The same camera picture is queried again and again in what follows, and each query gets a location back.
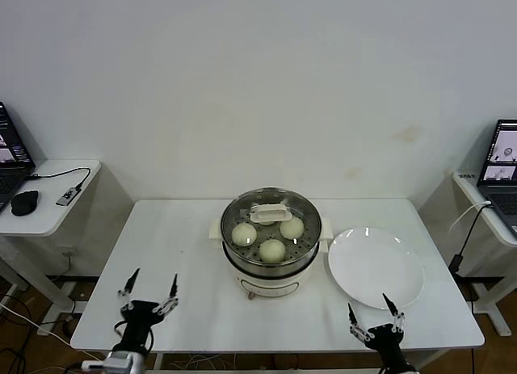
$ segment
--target laptop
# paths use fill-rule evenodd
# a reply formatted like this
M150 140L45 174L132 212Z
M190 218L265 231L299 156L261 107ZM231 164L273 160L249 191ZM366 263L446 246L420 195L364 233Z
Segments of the laptop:
M499 120L477 188L517 236L517 120Z
M0 102L0 211L9 204L34 167L6 107Z

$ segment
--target white desk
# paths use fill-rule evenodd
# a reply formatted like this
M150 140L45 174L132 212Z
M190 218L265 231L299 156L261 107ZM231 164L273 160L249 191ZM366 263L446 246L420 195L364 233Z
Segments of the white desk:
M57 200L71 187L75 187L87 174L86 170L80 170L51 179L27 181L19 189L20 192L37 190L38 206L36 210L26 216L14 216L11 206L8 205L0 213L0 236L4 237L47 237L53 234L61 222L66 218L74 205L100 169L97 160L46 160L36 163L35 173L40 175L56 174L71 170L80 166L89 167L91 174L82 185L82 191L68 206L56 205ZM37 265L18 252L8 243L0 246L0 257L9 264L17 273L25 278L38 291L43 293L55 305L48 311L44 321L52 321L60 312L70 311L74 303L68 298L74 283L66 283L60 290L47 279ZM84 309L82 305L76 306L76 312Z
M456 171L453 179L472 204L478 204L486 200L476 187L477 175L473 174L472 171ZM485 208L481 212L481 216L494 236L503 245L507 246L499 256L504 256L508 249L517 247L517 239L514 234L502 223L494 210ZM511 329L499 311L497 303L517 288L517 268L514 268L509 275L489 291L483 284L473 284L473 288L479 296L479 299L474 302L474 313L487 314L500 336L511 336Z
M247 300L208 228L229 200L142 200L135 204L72 338L81 350L110 350L121 319L117 290L139 267L133 299L161 301L179 272L180 305L154 329L154 350L193 352L365 351L350 334L351 299L319 254L306 284L278 299ZM357 225L387 229L414 247L424 264L421 296L406 313L405 349L476 347L484 337L408 200L314 200L334 235ZM366 327L387 311L353 302Z

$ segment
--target white plate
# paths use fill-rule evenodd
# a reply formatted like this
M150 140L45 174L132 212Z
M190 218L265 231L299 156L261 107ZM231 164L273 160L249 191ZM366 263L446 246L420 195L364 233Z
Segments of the white plate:
M329 266L349 296L374 308L388 308L382 293L402 308L423 288L420 258L397 236L381 229L356 227L339 234L330 246Z

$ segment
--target table leg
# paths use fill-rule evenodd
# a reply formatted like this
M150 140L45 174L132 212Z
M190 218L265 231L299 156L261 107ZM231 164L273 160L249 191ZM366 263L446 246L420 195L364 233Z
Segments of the table leg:
M63 284L63 288L61 288L61 291L66 294L67 296L72 293L75 289L75 282L67 282ZM66 311L62 310L58 305L53 304L48 312L45 314L45 317L43 319L43 323L49 323L49 324L43 324L41 328L38 329L38 335L41 336L47 336L48 331L50 331L55 324L53 322L57 321L57 319L60 317L62 313L83 313L86 304L88 304L88 301L75 301L74 305L74 311Z
M517 278L505 277L489 291L483 284L473 284L473 288L479 296L479 299L474 301L474 313L487 314L499 336L511 336L511 329L499 311L497 303L517 288Z
M7 294L2 298L2 305L7 306L11 300L11 296L14 296L17 290L27 291L29 285L24 279L21 279L12 268L6 264L4 260L0 258L0 275L8 282L11 283L11 287L7 291ZM4 311L3 307L0 308L0 313Z
M415 354L417 354L417 356L414 356L413 360L411 360L410 363L413 364L417 368L417 370L421 370L429 363L431 363L433 360L437 360L440 356L442 356L448 351L448 349L411 351L411 355L414 356Z
M16 285L20 291L27 291L29 288L27 282L24 279L20 279L19 275L16 274L13 269L7 265L7 263L0 258L0 275L6 279L11 285Z
M72 310L74 302L23 254L18 253L15 259L5 261L63 312Z
M158 352L156 354L156 360L154 360L154 370L160 370L162 368L163 353Z

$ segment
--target computer mouse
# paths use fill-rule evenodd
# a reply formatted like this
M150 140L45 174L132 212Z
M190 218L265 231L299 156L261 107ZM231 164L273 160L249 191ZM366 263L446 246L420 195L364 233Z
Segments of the computer mouse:
M15 195L11 200L11 212L16 216L24 216L36 210L38 191L25 191Z

